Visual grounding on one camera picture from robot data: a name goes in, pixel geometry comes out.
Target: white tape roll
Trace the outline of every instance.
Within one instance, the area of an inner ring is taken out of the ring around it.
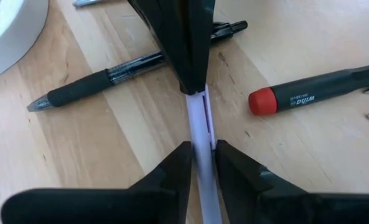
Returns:
[[[49,0],[1,0],[0,74],[33,46],[45,25]]]

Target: black pen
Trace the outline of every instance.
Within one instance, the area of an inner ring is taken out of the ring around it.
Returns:
[[[248,27],[246,21],[236,22],[234,24],[215,22],[211,43],[219,40],[228,39],[239,31]],[[120,84],[130,78],[146,73],[165,65],[165,58],[161,52],[150,54],[130,62],[117,65],[113,68],[96,72],[84,78],[81,78],[71,84],[62,86],[58,89],[48,92],[31,103],[28,111],[42,111],[50,108],[57,108],[99,93],[109,87]]]

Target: wooden table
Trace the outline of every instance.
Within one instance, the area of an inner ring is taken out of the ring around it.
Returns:
[[[215,17],[249,23],[210,53],[217,138],[306,190],[369,192],[369,95],[267,117],[247,105],[249,93],[268,85],[369,65],[369,1],[217,0]],[[126,188],[190,139],[169,67],[64,108],[26,110],[53,88],[155,50],[126,1],[75,10],[50,0],[38,41],[0,76],[0,206],[36,187]],[[195,184],[187,217],[200,223]]]

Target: black plastic part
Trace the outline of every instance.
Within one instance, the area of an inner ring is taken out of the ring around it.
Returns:
[[[47,99],[54,107],[60,107],[99,93],[111,86],[113,84],[110,81],[108,70],[106,69],[50,91],[47,94]]]
[[[205,90],[214,0],[129,0],[172,65],[183,93]]]
[[[231,224],[369,223],[369,195],[310,194],[226,141],[215,158]]]
[[[272,86],[277,112],[309,105],[369,87],[369,66],[346,69]]]
[[[29,190],[2,207],[3,224],[184,224],[189,199],[191,142],[183,142],[127,190]]]

